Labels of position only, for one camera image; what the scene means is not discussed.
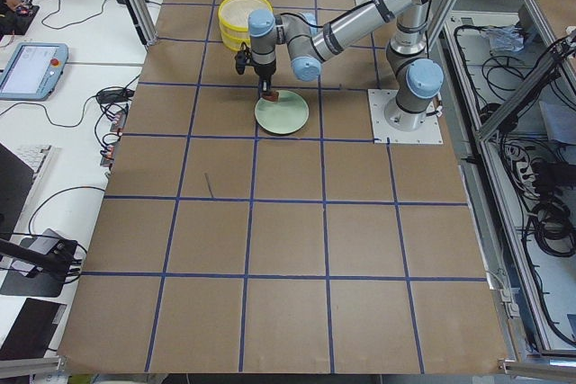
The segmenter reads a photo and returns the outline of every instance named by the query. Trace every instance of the green plate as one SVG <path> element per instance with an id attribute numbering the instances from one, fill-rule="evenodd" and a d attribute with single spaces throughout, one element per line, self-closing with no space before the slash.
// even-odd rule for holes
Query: green plate
<path id="1" fill-rule="evenodd" d="M 256 121 L 273 134 L 292 134 L 306 124 L 308 104 L 294 92 L 280 90 L 278 93 L 275 103 L 260 98 L 254 109 Z"/>

